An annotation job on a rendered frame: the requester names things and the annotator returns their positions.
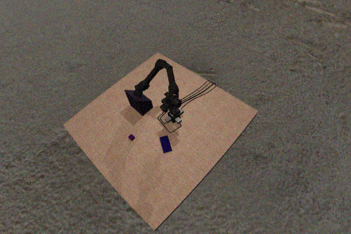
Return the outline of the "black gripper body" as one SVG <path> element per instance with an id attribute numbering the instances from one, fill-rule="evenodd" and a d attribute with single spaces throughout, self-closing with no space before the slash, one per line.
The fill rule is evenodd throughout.
<path id="1" fill-rule="evenodd" d="M 180 110 L 177 109 L 177 108 L 175 108 L 171 103 L 168 103 L 168 102 L 166 101 L 166 98 L 162 99 L 161 102 L 162 102 L 163 104 L 166 102 L 166 103 L 169 105 L 169 107 L 170 107 L 170 109 L 171 109 L 171 111 L 172 111 L 173 116 L 176 116 L 177 114 L 180 113 Z"/>

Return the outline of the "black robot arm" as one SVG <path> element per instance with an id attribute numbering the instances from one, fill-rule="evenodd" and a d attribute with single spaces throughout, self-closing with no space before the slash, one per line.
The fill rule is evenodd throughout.
<path id="1" fill-rule="evenodd" d="M 182 105 L 182 101 L 179 99 L 179 88 L 174 79 L 173 67 L 168 64 L 165 60 L 158 59 L 155 63 L 155 67 L 148 74 L 146 79 L 142 80 L 139 84 L 135 85 L 135 91 L 132 93 L 134 96 L 141 98 L 144 90 L 149 88 L 149 82 L 154 78 L 154 76 L 159 72 L 159 70 L 166 69 L 169 81 L 168 91 L 164 93 L 166 96 L 166 101 L 171 103 L 177 109 Z M 175 95 L 174 95 L 175 94 Z M 165 102 L 160 106 L 163 112 L 167 112 L 170 109 L 169 105 Z"/>

